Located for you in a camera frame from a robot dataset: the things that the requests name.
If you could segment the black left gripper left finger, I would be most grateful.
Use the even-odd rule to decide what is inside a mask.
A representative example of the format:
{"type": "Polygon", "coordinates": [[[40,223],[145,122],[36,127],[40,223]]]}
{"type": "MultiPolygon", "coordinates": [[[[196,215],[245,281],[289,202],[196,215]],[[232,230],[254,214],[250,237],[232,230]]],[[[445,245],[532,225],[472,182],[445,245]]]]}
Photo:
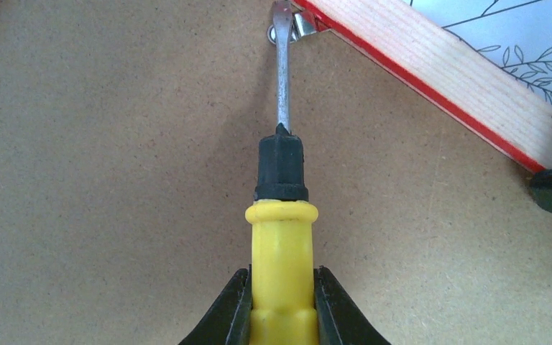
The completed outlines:
{"type": "Polygon", "coordinates": [[[237,270],[184,344],[248,345],[252,311],[251,270],[237,270]]]}

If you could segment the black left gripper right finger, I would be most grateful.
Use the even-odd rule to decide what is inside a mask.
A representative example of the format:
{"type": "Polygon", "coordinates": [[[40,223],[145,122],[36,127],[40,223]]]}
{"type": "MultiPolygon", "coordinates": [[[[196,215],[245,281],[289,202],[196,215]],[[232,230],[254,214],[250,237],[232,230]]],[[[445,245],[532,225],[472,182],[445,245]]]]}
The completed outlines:
{"type": "Polygon", "coordinates": [[[314,300],[320,345],[390,345],[327,267],[314,269],[314,300]]]}

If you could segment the yellow handled screwdriver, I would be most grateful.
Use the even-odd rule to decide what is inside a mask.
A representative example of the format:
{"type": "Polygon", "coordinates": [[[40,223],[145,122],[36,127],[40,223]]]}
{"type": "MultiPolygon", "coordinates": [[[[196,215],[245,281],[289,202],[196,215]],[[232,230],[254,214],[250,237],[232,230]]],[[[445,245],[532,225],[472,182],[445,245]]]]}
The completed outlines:
{"type": "Polygon", "coordinates": [[[252,226],[251,344],[317,344],[312,224],[301,139],[291,131],[289,47],[293,9],[272,6],[277,61],[277,126],[259,142],[252,226]]]}

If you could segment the red picture frame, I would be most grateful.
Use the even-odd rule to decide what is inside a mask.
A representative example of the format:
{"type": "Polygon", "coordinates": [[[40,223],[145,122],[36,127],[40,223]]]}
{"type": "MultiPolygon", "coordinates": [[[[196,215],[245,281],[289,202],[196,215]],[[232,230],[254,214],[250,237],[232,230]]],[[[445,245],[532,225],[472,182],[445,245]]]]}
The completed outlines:
{"type": "MultiPolygon", "coordinates": [[[[0,344],[176,344],[250,259],[269,1],[0,1],[0,344]]],[[[327,266],[394,344],[552,344],[528,172],[338,37],[291,47],[327,266]]]]}

